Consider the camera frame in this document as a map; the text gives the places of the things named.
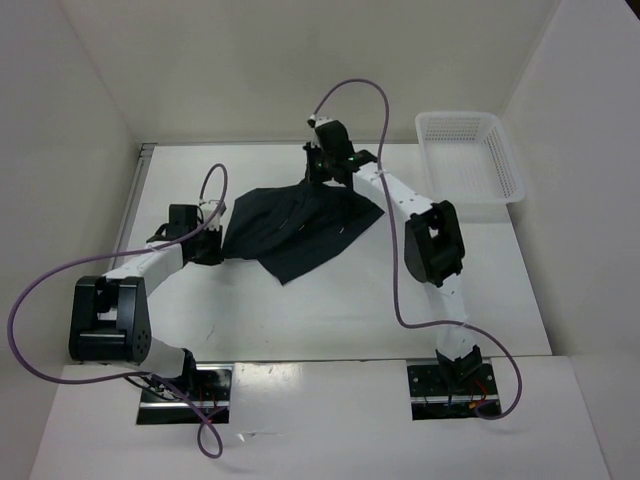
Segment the dark navy shorts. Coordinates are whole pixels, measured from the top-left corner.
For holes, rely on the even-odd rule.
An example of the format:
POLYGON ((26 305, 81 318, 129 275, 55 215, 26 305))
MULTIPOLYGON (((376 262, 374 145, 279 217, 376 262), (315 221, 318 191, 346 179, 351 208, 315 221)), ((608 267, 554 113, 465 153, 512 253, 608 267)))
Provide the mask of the dark navy shorts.
POLYGON ((258 261, 285 285, 340 255, 382 215, 346 187, 257 188, 236 199, 222 253, 258 261))

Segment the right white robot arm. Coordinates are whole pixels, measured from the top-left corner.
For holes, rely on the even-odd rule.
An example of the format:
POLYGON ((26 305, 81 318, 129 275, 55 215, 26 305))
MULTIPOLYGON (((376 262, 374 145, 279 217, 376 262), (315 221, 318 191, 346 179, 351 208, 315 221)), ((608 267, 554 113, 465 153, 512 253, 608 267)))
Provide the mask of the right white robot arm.
POLYGON ((469 386, 482 357, 467 320, 461 293, 461 272, 466 254, 455 207, 424 197, 380 166, 367 150, 354 149, 346 127, 338 120, 311 116, 312 140, 305 180, 335 181, 370 200, 388 214, 392 242, 392 298, 398 323, 406 329, 437 327, 436 359, 440 385, 450 393, 469 386), (424 286, 436 318, 423 324, 401 319, 400 268, 424 286))

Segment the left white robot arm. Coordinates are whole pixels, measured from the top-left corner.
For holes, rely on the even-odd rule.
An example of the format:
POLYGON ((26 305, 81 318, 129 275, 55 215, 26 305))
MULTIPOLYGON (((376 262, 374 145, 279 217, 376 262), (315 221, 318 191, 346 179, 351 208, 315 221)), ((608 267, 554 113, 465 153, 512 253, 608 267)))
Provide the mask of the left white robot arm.
POLYGON ((127 364, 164 378, 164 387, 185 400, 200 385, 193 354, 153 337, 148 297, 189 264, 222 262, 220 200, 172 204, 168 221, 136 254, 102 276, 85 276, 75 285, 69 353, 84 363, 127 364))

